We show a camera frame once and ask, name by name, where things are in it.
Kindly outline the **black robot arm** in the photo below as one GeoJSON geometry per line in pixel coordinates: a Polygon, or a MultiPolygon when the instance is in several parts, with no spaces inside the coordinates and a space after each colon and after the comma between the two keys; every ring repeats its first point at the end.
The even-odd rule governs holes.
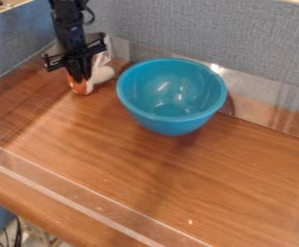
{"type": "Polygon", "coordinates": [[[87,34],[84,26],[95,21],[90,0],[50,0],[56,43],[44,51],[46,68],[66,68],[76,83],[90,80],[94,55],[107,50],[103,32],[87,34]]]}

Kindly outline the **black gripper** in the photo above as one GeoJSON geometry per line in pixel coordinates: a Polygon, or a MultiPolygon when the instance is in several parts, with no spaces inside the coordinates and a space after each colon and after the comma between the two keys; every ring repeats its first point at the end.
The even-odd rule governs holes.
{"type": "Polygon", "coordinates": [[[68,70],[72,79],[80,83],[92,76],[94,55],[107,50],[103,32],[86,35],[86,44],[74,50],[68,50],[60,41],[42,53],[47,71],[62,68],[68,70]]]}

